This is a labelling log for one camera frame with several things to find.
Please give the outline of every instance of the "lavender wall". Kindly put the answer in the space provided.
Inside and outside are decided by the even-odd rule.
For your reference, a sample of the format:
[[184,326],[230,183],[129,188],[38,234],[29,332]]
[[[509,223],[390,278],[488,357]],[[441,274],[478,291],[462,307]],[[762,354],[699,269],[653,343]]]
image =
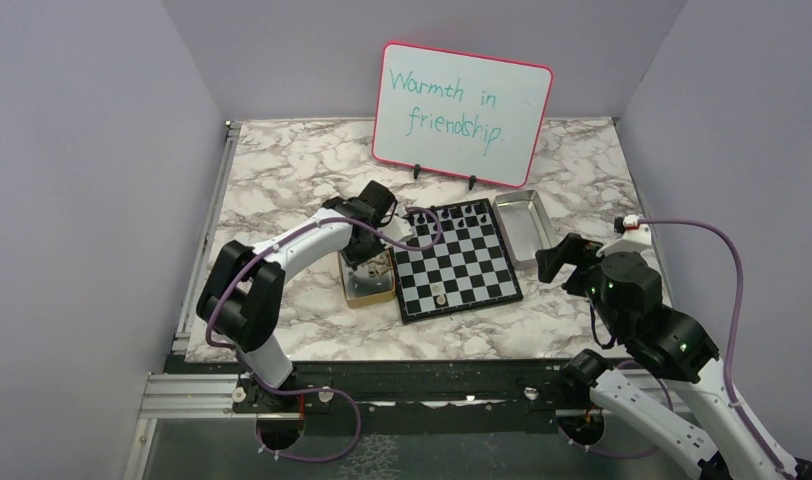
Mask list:
[[[736,382],[812,459],[812,1],[688,0],[619,135],[651,216],[706,220],[738,245]],[[726,248],[686,227],[656,231],[677,305],[724,345]]]
[[391,39],[550,65],[550,116],[618,116],[684,0],[163,0],[233,119],[373,115]]
[[158,0],[0,1],[0,479],[121,475],[223,136]]

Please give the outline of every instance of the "pink whiteboard frame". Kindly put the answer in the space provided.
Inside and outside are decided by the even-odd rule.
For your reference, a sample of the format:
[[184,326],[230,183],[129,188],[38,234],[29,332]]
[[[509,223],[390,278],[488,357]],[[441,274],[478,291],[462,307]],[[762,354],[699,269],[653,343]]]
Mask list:
[[[547,100],[550,98],[551,89],[553,89],[553,77],[554,77],[553,70],[550,67],[548,67],[547,65],[538,65],[538,64],[535,64],[535,63],[521,62],[521,61],[518,61],[518,60],[507,60],[507,59],[504,59],[504,58],[490,57],[490,56],[487,56],[487,55],[478,55],[476,53],[457,52],[457,51],[454,51],[454,50],[446,50],[446,49],[443,49],[443,48],[426,47],[426,46],[423,46],[423,45],[415,45],[415,44],[411,44],[411,43],[398,42],[396,40],[386,43],[385,47],[383,47],[383,49],[382,49],[382,59],[383,60],[382,60],[382,62],[380,64],[380,83],[379,83],[379,90],[377,91],[377,108],[376,108],[376,111],[374,112],[374,134],[373,134],[373,139],[371,141],[371,155],[373,155],[373,157],[376,158],[377,160],[379,160],[380,162],[390,163],[390,164],[393,164],[393,165],[400,165],[400,166],[404,166],[404,167],[414,167],[415,165],[414,164],[403,163],[403,162],[398,162],[396,160],[391,160],[391,159],[388,159],[388,158],[381,158],[374,151],[374,147],[376,146],[376,139],[377,139],[377,121],[376,121],[376,119],[377,119],[377,116],[379,115],[379,101],[380,101],[380,96],[382,95],[383,79],[385,78],[385,70],[384,70],[384,67],[385,67],[385,51],[388,49],[388,47],[390,47],[392,45],[399,45],[401,47],[418,48],[418,49],[422,49],[422,50],[431,50],[431,51],[434,51],[434,52],[441,52],[441,53],[450,53],[450,54],[453,54],[453,55],[462,55],[462,56],[465,56],[465,57],[482,58],[484,60],[494,60],[496,62],[514,63],[516,65],[525,65],[525,66],[528,66],[528,67],[542,68],[542,69],[547,70],[548,72],[550,72],[550,85],[547,86],[547,95],[545,95],[545,97],[544,97],[544,107],[542,107],[542,109],[541,109],[541,117],[539,117],[539,126],[538,126],[538,130],[536,130],[536,138],[535,138],[535,140],[533,140],[533,151],[530,153],[530,163],[529,163],[529,165],[527,165],[527,174],[524,176],[524,182],[521,183],[520,185],[509,185],[509,184],[506,184],[506,183],[495,182],[493,180],[486,180],[486,179],[482,179],[482,178],[477,178],[477,181],[479,181],[479,182],[488,183],[488,184],[492,184],[492,185],[500,185],[500,186],[503,186],[503,187],[521,188],[524,185],[526,185],[527,181],[530,178],[530,169],[533,166],[533,157],[536,154],[536,147],[538,146],[538,137],[541,134],[541,127],[544,124],[544,114],[545,114],[545,112],[547,112]],[[470,178],[468,175],[464,175],[464,174],[461,174],[461,173],[447,172],[447,171],[439,170],[439,169],[435,169],[435,168],[424,168],[423,166],[421,167],[421,170],[422,171],[426,170],[428,172],[442,173],[444,175],[450,175],[450,176],[459,177],[459,178]]]

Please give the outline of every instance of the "table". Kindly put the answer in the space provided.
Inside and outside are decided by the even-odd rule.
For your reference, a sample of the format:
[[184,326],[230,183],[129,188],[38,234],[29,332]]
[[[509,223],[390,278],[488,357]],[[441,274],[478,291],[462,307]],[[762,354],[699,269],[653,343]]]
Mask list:
[[[250,245],[282,233],[326,199],[358,195],[370,180],[407,206],[492,199],[512,191],[479,183],[469,191],[467,180],[426,172],[413,180],[410,169],[371,157],[372,132],[372,119],[245,122],[209,262],[226,242]],[[599,241],[614,238],[614,217],[640,211],[610,118],[546,120],[525,188],[539,192],[560,239],[571,232]],[[644,256],[659,270],[652,250]],[[557,279],[570,271],[564,267]],[[402,325],[396,301],[348,308],[332,255],[285,286],[276,335],[292,360],[567,358],[583,348],[601,351],[591,337],[587,301],[565,294],[558,280],[539,283],[536,273],[517,271],[522,302]],[[208,346],[204,332],[205,322],[197,319],[187,362],[235,361],[232,352]],[[608,338],[602,327],[599,336]],[[626,356],[621,348],[601,353]]]

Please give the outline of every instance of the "marble surface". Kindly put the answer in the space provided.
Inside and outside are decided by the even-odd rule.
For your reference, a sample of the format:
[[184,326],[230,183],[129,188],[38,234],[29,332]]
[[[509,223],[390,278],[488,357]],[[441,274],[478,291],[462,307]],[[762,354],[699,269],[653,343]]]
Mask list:
[[[252,244],[282,233],[306,220],[324,200],[357,195],[369,180],[387,186],[407,206],[493,199],[512,191],[477,184],[469,192],[465,180],[428,173],[416,182],[411,170],[371,157],[372,131],[370,119],[245,123],[210,263],[226,242]],[[546,121],[525,188],[539,192],[560,239],[571,232],[614,238],[612,219],[639,211],[609,118]],[[659,268],[653,251],[645,256]],[[558,279],[570,271],[566,266]],[[585,299],[569,297],[560,281],[539,283],[535,269],[517,275],[521,302],[402,325],[396,301],[348,308],[337,258],[331,255],[286,285],[276,335],[294,360],[544,358],[600,350],[591,338]],[[205,322],[197,319],[187,361],[234,360],[231,352],[208,346],[204,332]],[[599,334],[608,338],[602,327]],[[620,348],[603,353],[626,355]]]

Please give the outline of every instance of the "chessboard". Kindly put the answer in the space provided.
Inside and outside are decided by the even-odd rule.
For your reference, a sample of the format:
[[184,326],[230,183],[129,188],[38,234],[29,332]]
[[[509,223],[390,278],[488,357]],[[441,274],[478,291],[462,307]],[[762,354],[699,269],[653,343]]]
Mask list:
[[[442,237],[433,248],[422,252],[392,248],[404,324],[524,298],[487,199],[431,210],[442,228]],[[406,245],[431,244],[435,222],[420,213],[406,218],[415,230]]]

